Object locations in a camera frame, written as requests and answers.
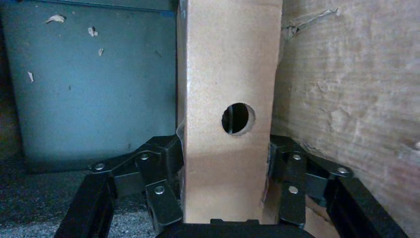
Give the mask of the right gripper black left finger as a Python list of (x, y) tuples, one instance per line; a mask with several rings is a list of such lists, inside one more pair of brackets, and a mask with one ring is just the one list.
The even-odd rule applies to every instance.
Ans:
[(182, 166), (177, 135), (152, 137), (133, 152), (94, 163), (54, 236), (108, 237), (117, 200), (133, 194), (141, 197), (159, 235), (183, 218), (173, 188)]

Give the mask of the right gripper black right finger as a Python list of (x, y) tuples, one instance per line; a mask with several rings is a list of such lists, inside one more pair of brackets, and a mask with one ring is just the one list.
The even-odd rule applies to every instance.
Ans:
[(268, 175), (281, 186), (279, 224), (303, 229), (309, 197), (342, 238), (407, 237), (350, 168), (306, 152), (290, 137), (270, 136)]

